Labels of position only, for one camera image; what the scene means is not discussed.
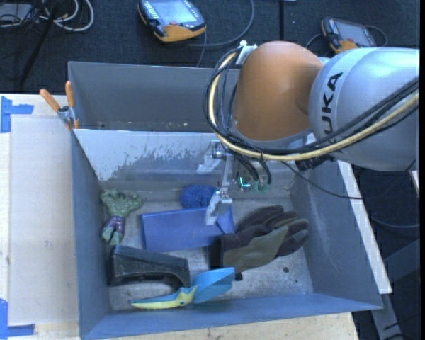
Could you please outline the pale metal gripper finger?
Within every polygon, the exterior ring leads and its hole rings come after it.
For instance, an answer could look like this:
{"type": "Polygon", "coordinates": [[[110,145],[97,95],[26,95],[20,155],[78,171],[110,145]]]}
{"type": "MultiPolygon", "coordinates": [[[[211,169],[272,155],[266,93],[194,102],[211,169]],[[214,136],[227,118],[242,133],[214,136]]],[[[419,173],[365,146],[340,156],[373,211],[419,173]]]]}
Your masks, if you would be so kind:
{"type": "Polygon", "coordinates": [[[208,207],[206,208],[206,214],[205,214],[206,225],[215,224],[217,222],[218,217],[225,215],[225,213],[228,211],[231,205],[232,205],[232,198],[230,197],[228,190],[227,189],[216,190],[213,193],[212,198],[210,199],[208,207]]]}
{"type": "Polygon", "coordinates": [[[227,152],[221,141],[211,140],[204,152],[202,162],[197,166],[196,173],[209,174],[215,170],[219,164],[225,162],[226,158],[227,152]]]}

